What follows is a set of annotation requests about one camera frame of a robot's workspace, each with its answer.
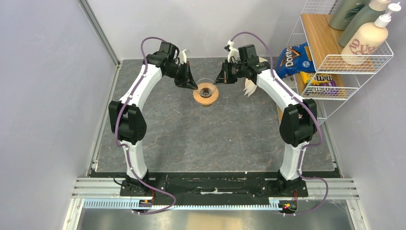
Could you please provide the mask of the clear glass dripper cone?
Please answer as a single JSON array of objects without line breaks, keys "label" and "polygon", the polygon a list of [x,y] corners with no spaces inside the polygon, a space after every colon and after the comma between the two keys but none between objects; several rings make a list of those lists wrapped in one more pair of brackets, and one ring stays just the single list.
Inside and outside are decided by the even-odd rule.
[{"label": "clear glass dripper cone", "polygon": [[211,97],[217,90],[215,81],[213,79],[199,79],[196,84],[198,86],[197,93],[203,98]]}]

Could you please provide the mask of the round wooden dripper stand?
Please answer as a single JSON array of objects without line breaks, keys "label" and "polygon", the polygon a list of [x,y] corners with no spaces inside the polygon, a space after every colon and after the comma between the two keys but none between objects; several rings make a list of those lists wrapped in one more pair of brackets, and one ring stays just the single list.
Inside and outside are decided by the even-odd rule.
[{"label": "round wooden dripper stand", "polygon": [[205,87],[202,88],[200,91],[197,90],[193,91],[193,98],[198,104],[202,105],[203,107],[211,106],[217,101],[218,97],[219,97],[218,89],[212,91],[209,88]]}]

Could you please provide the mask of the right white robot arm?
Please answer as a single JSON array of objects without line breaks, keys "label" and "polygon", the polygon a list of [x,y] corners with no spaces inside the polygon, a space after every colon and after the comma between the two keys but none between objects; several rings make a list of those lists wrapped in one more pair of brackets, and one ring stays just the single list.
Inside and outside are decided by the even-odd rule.
[{"label": "right white robot arm", "polygon": [[228,41],[225,46],[227,59],[222,63],[216,84],[233,84],[245,79],[245,96],[263,89],[282,112],[279,133],[285,143],[284,156],[275,182],[270,188],[263,187],[264,194],[293,196],[305,188],[301,178],[303,156],[317,132],[317,105],[313,99],[305,99],[293,91],[279,77],[272,65],[256,53],[253,44],[234,48]]}]

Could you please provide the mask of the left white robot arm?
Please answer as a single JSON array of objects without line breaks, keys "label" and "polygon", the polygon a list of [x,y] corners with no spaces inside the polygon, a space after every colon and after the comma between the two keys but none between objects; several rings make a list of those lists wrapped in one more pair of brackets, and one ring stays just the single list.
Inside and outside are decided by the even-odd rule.
[{"label": "left white robot arm", "polygon": [[139,75],[129,90],[108,106],[111,130],[116,143],[124,151],[127,170],[121,183],[121,195],[144,196],[151,191],[145,179],[148,169],[144,160],[142,140],[147,123],[142,114],[146,99],[164,77],[174,80],[177,87],[196,90],[187,50],[180,51],[169,42],[161,42],[158,51],[144,57]]}]

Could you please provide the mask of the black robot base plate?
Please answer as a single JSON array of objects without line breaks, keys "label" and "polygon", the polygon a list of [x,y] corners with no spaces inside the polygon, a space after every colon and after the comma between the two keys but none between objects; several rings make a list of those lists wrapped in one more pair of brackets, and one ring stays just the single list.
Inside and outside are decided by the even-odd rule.
[{"label": "black robot base plate", "polygon": [[121,195],[120,190],[120,196],[152,199],[154,205],[230,206],[309,195],[304,180],[288,182],[279,172],[149,172],[145,182],[151,188],[146,195]]}]

